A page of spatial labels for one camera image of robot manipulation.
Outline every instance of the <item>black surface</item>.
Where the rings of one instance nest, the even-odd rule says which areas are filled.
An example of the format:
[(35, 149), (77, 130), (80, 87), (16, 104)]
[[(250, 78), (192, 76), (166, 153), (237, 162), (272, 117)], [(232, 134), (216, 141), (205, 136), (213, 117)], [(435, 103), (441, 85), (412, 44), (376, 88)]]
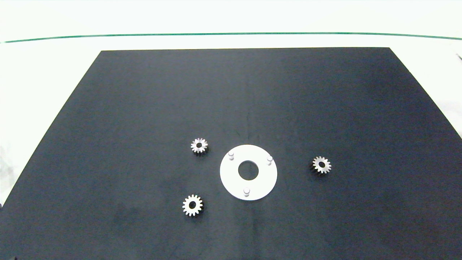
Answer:
[[(219, 176), (244, 143), (278, 167), (257, 201)], [(460, 259), (461, 154), (388, 48), (103, 51), (0, 211), (0, 259)]]

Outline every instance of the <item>gear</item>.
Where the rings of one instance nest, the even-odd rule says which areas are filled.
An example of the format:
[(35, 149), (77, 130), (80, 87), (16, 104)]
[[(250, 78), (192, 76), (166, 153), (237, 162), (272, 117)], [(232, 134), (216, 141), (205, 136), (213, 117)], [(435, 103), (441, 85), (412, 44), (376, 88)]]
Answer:
[[(195, 203), (195, 206), (194, 208), (191, 208), (190, 204), (191, 202), (194, 202)], [(199, 211), (202, 210), (202, 200), (200, 197), (198, 197), (197, 195), (191, 195), (191, 196), (188, 196), (184, 202), (183, 202), (183, 207), (184, 210), (183, 212), (186, 212), (185, 215), (188, 215), (189, 216), (195, 216), (196, 214), (199, 214)]]
[(201, 154), (203, 152), (205, 152), (207, 150), (207, 141), (205, 141), (205, 139), (202, 139), (202, 138), (197, 138), (197, 139), (194, 139), (193, 143), (191, 144), (191, 150), (194, 152), (194, 153), (198, 153), (198, 154)]
[[(319, 165), (320, 162), (324, 163), (324, 167), (321, 167), (321, 165)], [(313, 167), (320, 173), (328, 173), (331, 169), (330, 162), (326, 158), (320, 156), (314, 159)]]

